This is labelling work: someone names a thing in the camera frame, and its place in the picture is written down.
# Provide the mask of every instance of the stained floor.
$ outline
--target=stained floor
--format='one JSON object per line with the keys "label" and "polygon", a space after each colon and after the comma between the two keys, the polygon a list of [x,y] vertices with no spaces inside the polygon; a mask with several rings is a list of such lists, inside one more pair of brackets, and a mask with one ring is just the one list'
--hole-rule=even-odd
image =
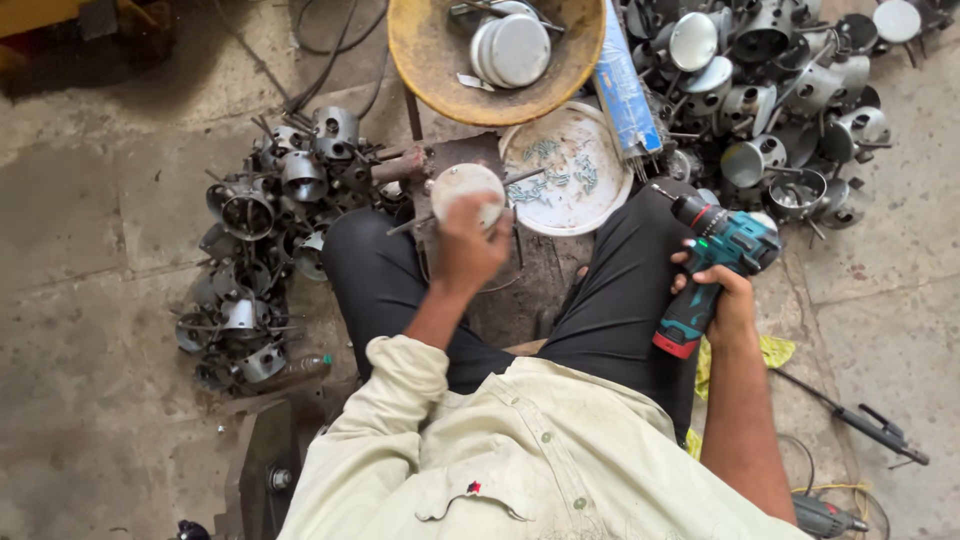
{"label": "stained floor", "polygon": [[[322,65],[291,46],[296,6],[225,4],[286,87],[305,86]],[[335,24],[346,2],[316,4],[311,10],[333,13],[323,24]],[[237,418],[191,381],[170,310],[181,307],[204,258],[196,247],[212,223],[204,169],[238,167],[257,133],[247,118],[276,113],[279,98],[209,5],[177,5],[180,41],[165,64],[117,73],[110,86],[51,84],[0,103],[5,540],[166,538],[178,519],[210,525],[224,509]],[[849,8],[870,13],[873,2],[826,6],[825,16]],[[357,24],[376,11],[361,8]],[[320,44],[329,32],[312,20],[304,34]],[[359,107],[383,43],[380,28],[345,53],[324,87],[332,93],[313,106]],[[875,61],[872,78],[898,144],[848,169],[866,181],[858,202],[867,217],[812,248],[809,231],[789,233],[787,254],[756,280],[761,331],[798,344],[787,369],[846,405],[873,405],[930,454],[928,467],[891,471],[900,462],[893,454],[771,376],[778,429],[810,447],[817,483],[869,482],[897,539],[960,536],[958,45],[956,29],[930,41],[919,70],[899,50]],[[428,140],[481,131],[420,110]],[[361,130],[388,146],[410,140],[391,65]],[[536,254],[528,282],[484,299],[481,319],[490,306],[559,298],[588,256],[582,242],[524,241]],[[294,288],[297,308],[309,314],[299,347],[331,353],[331,383],[347,384],[352,351],[328,285],[297,280]],[[510,331],[491,319],[475,324],[501,346],[533,337],[532,320]],[[789,444],[782,451],[793,485],[804,485],[805,456]],[[849,494],[830,496],[853,508]]]}

